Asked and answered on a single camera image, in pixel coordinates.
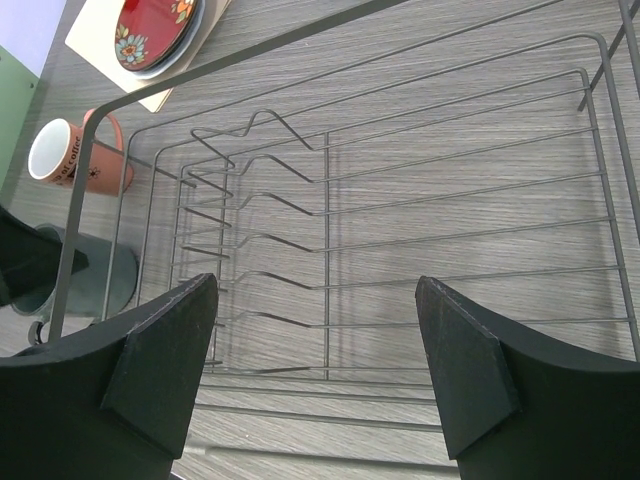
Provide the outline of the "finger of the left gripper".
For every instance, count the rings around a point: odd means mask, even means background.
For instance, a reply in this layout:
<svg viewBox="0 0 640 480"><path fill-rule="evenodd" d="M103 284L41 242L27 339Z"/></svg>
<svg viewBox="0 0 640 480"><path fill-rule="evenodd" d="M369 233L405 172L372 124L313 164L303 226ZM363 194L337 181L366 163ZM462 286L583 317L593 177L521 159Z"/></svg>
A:
<svg viewBox="0 0 640 480"><path fill-rule="evenodd" d="M56 231L46 235L1 207L1 306L39 290L51 291L62 248Z"/></svg>

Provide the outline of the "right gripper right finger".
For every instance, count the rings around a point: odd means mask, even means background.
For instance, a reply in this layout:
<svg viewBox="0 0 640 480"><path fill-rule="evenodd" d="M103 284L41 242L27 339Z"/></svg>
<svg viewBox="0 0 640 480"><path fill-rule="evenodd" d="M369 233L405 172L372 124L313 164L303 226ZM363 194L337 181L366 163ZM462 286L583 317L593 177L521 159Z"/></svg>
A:
<svg viewBox="0 0 640 480"><path fill-rule="evenodd" d="M415 292L448 456L464 479L635 479L639 366L542 334L437 279Z"/></svg>

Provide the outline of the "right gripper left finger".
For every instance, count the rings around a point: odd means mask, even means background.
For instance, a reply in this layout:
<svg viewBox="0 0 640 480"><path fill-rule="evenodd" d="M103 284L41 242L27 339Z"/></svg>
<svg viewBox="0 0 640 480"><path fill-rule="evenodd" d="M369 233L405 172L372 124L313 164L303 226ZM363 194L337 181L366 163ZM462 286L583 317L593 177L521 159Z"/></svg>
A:
<svg viewBox="0 0 640 480"><path fill-rule="evenodd" d="M184 450L218 308L200 274L1 361L5 479L167 479Z"/></svg>

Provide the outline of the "pink mug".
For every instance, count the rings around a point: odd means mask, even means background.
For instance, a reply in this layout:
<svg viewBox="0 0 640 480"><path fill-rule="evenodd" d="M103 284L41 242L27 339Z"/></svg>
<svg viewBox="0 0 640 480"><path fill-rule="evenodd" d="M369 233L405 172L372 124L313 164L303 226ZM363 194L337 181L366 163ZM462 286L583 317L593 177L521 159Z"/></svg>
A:
<svg viewBox="0 0 640 480"><path fill-rule="evenodd" d="M81 126L57 118L38 132L27 159L28 171L34 180L61 187L73 186L84 128L92 113L89 110L85 114ZM90 193L117 196L124 167L124 137L115 117L108 114L107 119L113 127L119 153L97 143L93 145L86 189Z"/></svg>

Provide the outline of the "dark red plate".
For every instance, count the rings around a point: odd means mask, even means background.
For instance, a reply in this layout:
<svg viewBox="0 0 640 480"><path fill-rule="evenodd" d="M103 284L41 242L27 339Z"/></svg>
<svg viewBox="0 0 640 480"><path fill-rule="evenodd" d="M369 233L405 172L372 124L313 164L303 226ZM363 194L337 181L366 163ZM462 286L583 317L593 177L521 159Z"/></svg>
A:
<svg viewBox="0 0 640 480"><path fill-rule="evenodd" d="M183 42L204 8L204 1L125 1L114 33L118 63L132 73L150 70Z"/></svg>

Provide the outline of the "grey mug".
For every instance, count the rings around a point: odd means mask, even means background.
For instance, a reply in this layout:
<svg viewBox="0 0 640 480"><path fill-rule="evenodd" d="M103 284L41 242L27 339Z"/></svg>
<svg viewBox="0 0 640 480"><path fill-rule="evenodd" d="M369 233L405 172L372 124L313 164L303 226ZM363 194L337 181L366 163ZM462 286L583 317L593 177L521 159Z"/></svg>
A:
<svg viewBox="0 0 640 480"><path fill-rule="evenodd" d="M89 234L80 234L76 243L78 253L86 255L88 267L71 275L70 289L66 303L66 314L72 317L92 317L102 315L106 291L107 274L112 242ZM116 246L112 277L109 290L107 317L118 314L131 300L137 284L138 261L134 251L127 245ZM46 324L54 300L53 285L38 288L12 305L21 316L39 316Z"/></svg>

